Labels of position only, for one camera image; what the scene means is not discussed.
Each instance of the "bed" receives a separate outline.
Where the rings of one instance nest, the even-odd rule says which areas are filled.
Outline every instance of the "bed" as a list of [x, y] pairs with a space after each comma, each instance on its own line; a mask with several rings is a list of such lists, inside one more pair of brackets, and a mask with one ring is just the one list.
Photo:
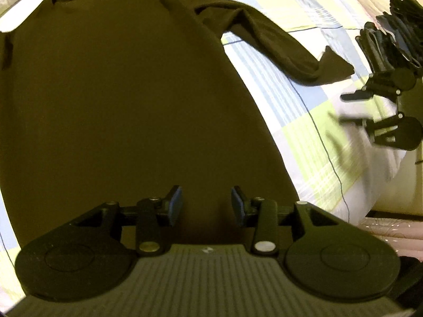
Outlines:
[[[0, 0], [0, 31], [16, 28], [41, 1]], [[361, 88], [371, 72], [355, 37], [365, 22], [373, 21], [372, 11], [358, 0], [237, 1], [264, 13], [316, 58], [329, 45], [354, 66], [355, 74], [349, 79], [305, 87], [234, 34], [222, 37], [226, 54], [262, 113], [300, 199], [358, 225], [405, 156], [404, 151], [371, 146], [365, 132], [341, 127], [337, 121], [342, 114], [374, 119], [395, 114], [395, 106], [381, 97], [354, 103], [339, 98]], [[7, 311], [24, 293], [11, 264], [20, 247], [3, 200], [0, 232], [8, 250], [0, 245], [0, 311]]]

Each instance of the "shirt sleeve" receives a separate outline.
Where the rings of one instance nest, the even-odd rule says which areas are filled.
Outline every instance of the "shirt sleeve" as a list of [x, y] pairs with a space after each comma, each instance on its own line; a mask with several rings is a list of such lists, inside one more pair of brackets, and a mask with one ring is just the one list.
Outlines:
[[354, 67], [326, 46], [318, 61], [304, 46], [254, 7], [232, 0], [182, 0], [219, 39], [231, 31], [267, 56], [294, 81], [308, 86], [342, 81]]

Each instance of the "bed sheet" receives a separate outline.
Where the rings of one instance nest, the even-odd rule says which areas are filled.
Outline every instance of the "bed sheet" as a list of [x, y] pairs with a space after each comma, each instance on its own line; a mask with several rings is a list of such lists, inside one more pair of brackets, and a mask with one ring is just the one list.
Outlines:
[[[21, 0], [0, 18], [0, 30], [16, 28], [41, 1]], [[357, 0], [237, 1], [267, 15], [317, 58], [329, 45], [354, 65], [355, 74], [347, 80], [305, 87], [232, 33], [222, 37], [226, 54], [257, 103], [300, 199], [357, 225], [395, 176], [405, 155], [373, 147], [363, 130], [337, 122], [340, 114], [377, 119], [395, 113], [395, 107], [383, 98], [354, 103], [339, 99], [340, 94], [361, 88], [371, 72], [355, 41], [371, 17]], [[0, 232], [8, 250], [0, 251], [0, 311], [7, 311], [24, 294], [11, 264], [20, 248], [3, 201]]]

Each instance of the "ribbed gray surface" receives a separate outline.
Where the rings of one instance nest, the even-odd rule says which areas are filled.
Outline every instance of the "ribbed gray surface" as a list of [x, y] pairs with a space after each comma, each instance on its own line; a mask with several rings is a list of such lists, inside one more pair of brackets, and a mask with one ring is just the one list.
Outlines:
[[401, 311], [388, 298], [338, 304], [303, 292], [275, 259], [242, 245], [173, 245], [142, 258], [119, 287], [77, 303], [28, 296], [9, 317], [382, 317]]

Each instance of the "pink fabric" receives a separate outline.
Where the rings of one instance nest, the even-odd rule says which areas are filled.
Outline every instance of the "pink fabric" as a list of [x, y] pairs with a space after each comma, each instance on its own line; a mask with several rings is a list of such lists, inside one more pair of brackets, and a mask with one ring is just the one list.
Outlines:
[[358, 227], [387, 242], [398, 256], [423, 262], [423, 222], [366, 217]]

